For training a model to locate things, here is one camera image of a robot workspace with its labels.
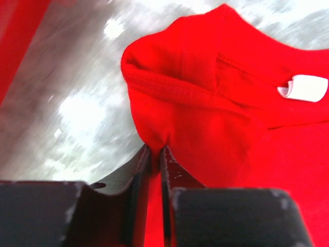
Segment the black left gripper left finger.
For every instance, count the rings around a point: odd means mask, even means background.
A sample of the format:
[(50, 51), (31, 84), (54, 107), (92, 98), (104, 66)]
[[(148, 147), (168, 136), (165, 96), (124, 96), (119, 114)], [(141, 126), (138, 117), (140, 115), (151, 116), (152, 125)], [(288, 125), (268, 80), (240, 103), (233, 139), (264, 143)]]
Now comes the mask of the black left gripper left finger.
[(143, 146), (92, 184), (1, 181), (1, 246), (143, 246), (150, 161)]

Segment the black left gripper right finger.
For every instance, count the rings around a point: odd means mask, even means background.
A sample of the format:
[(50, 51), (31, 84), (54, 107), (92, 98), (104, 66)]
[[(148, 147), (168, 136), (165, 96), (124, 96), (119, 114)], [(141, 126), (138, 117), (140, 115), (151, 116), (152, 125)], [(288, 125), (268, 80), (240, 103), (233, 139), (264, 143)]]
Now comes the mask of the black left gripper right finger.
[(291, 196), (272, 188), (208, 188), (169, 147), (160, 155), (166, 246), (312, 246)]

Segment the red t-shirt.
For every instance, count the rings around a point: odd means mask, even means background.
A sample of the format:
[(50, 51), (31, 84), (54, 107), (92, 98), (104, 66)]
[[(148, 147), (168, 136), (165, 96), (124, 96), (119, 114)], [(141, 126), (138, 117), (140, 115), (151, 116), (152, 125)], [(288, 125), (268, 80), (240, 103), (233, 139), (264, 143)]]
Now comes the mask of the red t-shirt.
[(328, 95), (278, 93), (298, 75), (328, 78), (328, 50), (282, 44), (223, 4), (181, 17), (123, 53), (137, 132), (152, 151), (145, 246), (163, 246), (158, 159), (168, 146), (208, 187), (275, 187), (298, 202), (315, 246), (328, 246)]

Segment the red plastic bin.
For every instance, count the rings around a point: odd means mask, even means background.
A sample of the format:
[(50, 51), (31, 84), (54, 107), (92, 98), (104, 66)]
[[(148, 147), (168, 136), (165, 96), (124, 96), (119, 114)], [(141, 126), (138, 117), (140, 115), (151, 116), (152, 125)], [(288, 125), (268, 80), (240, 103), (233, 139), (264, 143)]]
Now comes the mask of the red plastic bin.
[(1, 100), (51, 1), (1, 1)]

